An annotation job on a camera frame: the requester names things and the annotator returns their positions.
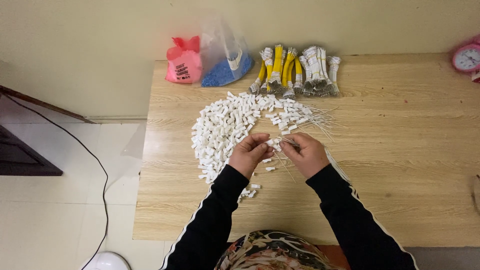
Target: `pile of blue pellets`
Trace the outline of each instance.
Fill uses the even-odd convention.
[[[250,55],[242,55],[240,63],[243,62],[241,68],[241,77],[243,77],[252,67],[253,60]],[[211,87],[211,86],[224,86],[235,80],[228,60],[225,58],[222,62],[216,64],[212,70],[210,70],[202,80],[202,87]]]

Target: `person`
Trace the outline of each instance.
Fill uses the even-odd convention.
[[[227,247],[231,216],[241,191],[258,163],[273,156],[273,148],[265,143],[269,137],[252,134],[235,146],[228,165],[165,256],[162,270],[337,269],[317,247],[287,232],[256,231]],[[319,141],[304,133],[285,138],[299,145],[280,142],[284,154],[320,198],[320,208],[351,269],[418,269],[413,256],[365,209],[355,189],[330,164]]]

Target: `beige wall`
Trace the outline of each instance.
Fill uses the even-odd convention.
[[[152,60],[213,11],[253,52],[444,52],[480,25],[478,0],[0,0],[0,84],[84,116],[145,116]]]

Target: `wood grain surface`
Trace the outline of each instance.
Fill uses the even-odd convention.
[[[331,109],[338,123],[324,142],[350,177],[364,205],[405,246],[480,246],[480,216],[470,181],[479,173],[480,85],[456,73],[446,54],[345,56],[338,71],[340,98],[298,97]],[[156,62],[133,229],[134,239],[175,240],[207,193],[190,147],[199,111],[245,92],[257,64],[243,79],[218,88],[165,81]],[[278,134],[262,117],[252,129]],[[335,245],[320,200],[294,168],[267,172],[260,164],[251,183],[255,198],[233,213],[230,241],[259,229],[279,229],[314,244]]]

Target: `black jacket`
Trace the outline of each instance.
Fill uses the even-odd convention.
[[[232,212],[248,183],[226,165],[165,256],[161,269],[213,269],[226,249]],[[321,199],[320,208],[353,270],[418,269],[413,256],[365,209],[355,189],[332,165],[306,183]]]

